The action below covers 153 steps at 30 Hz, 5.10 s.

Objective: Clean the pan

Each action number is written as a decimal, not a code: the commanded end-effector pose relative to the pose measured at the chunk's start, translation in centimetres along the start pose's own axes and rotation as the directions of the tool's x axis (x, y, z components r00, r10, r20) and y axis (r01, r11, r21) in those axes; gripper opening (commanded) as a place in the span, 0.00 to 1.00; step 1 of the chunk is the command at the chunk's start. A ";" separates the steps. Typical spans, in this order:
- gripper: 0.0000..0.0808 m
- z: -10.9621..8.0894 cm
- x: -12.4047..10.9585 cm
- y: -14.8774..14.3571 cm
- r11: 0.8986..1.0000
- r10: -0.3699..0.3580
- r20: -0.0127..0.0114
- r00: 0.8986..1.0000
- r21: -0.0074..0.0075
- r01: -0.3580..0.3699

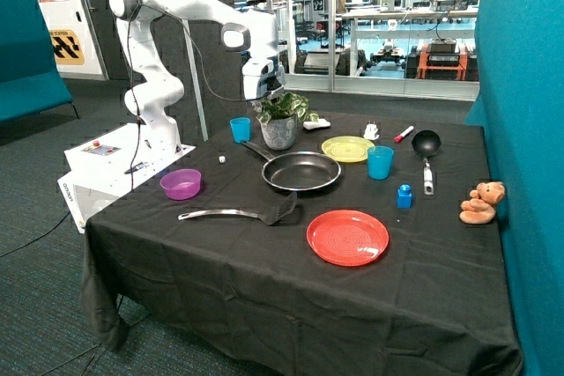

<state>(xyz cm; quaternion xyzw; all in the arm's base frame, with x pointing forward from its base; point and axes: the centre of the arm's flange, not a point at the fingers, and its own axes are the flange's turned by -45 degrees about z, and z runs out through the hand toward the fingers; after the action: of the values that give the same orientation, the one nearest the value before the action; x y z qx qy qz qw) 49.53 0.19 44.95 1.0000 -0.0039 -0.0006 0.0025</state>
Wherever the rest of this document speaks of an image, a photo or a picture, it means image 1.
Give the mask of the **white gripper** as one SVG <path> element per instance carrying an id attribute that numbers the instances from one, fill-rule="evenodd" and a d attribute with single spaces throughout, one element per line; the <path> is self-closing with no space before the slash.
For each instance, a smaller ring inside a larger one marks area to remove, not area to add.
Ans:
<path id="1" fill-rule="evenodd" d="M 275 99 L 284 92 L 286 75 L 278 59 L 250 58 L 242 67 L 243 93 L 247 101 Z"/>

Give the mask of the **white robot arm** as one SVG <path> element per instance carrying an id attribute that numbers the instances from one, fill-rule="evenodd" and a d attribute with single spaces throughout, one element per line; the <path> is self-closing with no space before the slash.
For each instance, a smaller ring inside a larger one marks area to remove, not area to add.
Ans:
<path id="1" fill-rule="evenodd" d="M 125 103 L 146 124 L 149 145 L 158 156 L 181 149 L 177 123 L 165 109 L 183 96 L 184 85 L 160 60 L 151 33 L 156 18 L 168 15 L 184 22 L 219 23 L 226 50 L 250 55 L 242 67 L 245 99 L 274 99 L 284 91 L 285 68 L 278 59 L 277 18 L 271 11 L 254 8 L 241 12 L 219 0 L 109 0 L 109 6 L 127 62 L 145 80 L 126 92 Z"/>

